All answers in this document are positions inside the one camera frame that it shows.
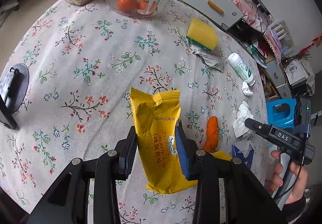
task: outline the orange carrot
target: orange carrot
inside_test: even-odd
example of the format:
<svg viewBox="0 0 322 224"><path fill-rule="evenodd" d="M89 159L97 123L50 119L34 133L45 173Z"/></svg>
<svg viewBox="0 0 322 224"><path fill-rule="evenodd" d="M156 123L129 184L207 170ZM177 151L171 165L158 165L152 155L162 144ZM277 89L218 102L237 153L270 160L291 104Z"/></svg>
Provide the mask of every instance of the orange carrot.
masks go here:
<svg viewBox="0 0 322 224"><path fill-rule="evenodd" d="M212 116L209 118L207 122L206 134L207 140L202 149L207 152L214 152L218 145L219 136L218 120L216 116Z"/></svg>

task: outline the drawer knob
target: drawer knob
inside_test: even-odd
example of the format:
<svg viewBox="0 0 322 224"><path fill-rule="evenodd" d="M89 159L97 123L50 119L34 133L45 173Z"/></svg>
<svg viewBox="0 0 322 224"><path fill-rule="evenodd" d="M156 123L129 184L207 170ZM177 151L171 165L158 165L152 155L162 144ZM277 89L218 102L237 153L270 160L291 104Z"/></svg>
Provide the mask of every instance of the drawer knob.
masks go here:
<svg viewBox="0 0 322 224"><path fill-rule="evenodd" d="M220 9L217 5L215 5L212 1L208 0L208 5L213 8L217 13L223 14L223 10Z"/></svg>

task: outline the plastic bag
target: plastic bag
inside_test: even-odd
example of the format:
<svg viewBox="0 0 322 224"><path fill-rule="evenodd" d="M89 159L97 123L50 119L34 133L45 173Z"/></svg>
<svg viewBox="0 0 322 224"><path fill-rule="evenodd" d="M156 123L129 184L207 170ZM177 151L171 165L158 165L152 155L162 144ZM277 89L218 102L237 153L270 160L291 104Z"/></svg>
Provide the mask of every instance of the plastic bag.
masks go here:
<svg viewBox="0 0 322 224"><path fill-rule="evenodd" d="M150 95L132 88L130 97L147 189L170 194L196 185L197 181L187 181L182 174L175 146L180 91Z"/></svg>

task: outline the floral tablecloth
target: floral tablecloth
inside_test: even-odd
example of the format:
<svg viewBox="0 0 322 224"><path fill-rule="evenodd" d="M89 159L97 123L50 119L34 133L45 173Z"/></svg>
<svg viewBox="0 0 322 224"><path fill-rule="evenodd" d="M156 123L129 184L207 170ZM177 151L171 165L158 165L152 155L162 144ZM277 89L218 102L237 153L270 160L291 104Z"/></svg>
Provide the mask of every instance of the floral tablecloth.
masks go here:
<svg viewBox="0 0 322 224"><path fill-rule="evenodd" d="M207 118L215 115L220 126L219 148L231 154L231 144L237 141L232 123L244 100L254 118L266 122L255 61L214 26L223 73L204 65L192 54L185 37L194 16L214 26L174 0L168 0L162 13L148 19L121 16L105 0L83 7L59 0L49 8L22 38L5 68L22 62L30 72L24 102L13 114L19 130L1 127L0 186L7 194L30 213L73 158L90 160L113 149L133 125L131 87L150 94L179 89L185 133L199 147L206 140ZM252 97L244 96L242 80L227 62L232 52L254 73ZM255 136L253 147L252 171L264 183L267 142ZM196 187L161 195L146 190L146 184L137 152L129 179L117 182L123 224L191 222ZM222 184L220 191L224 221Z"/></svg>

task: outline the gray handle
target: gray handle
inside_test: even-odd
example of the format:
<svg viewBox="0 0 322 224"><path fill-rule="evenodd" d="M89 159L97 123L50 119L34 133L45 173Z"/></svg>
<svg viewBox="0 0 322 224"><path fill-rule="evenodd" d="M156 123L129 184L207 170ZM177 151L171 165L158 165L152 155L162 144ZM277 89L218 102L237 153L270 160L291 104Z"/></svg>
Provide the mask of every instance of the gray handle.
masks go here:
<svg viewBox="0 0 322 224"><path fill-rule="evenodd" d="M281 187L279 187L277 189L277 191L273 192L273 199L277 198L278 196L280 196L282 193L284 193L287 189L289 189L293 183L295 182L296 179L296 175L293 174L290 169L289 169L289 165L291 163L291 159L290 156L286 153L281 153L280 154L280 163L283 166L283 172L280 174L280 177L283 180L283 185ZM283 195L282 198L278 199L276 201L276 204L278 206L278 208L280 210L283 209L284 204L286 202L286 200L288 199L290 193L292 192L292 190L290 190L289 192L287 192L285 195Z"/></svg>

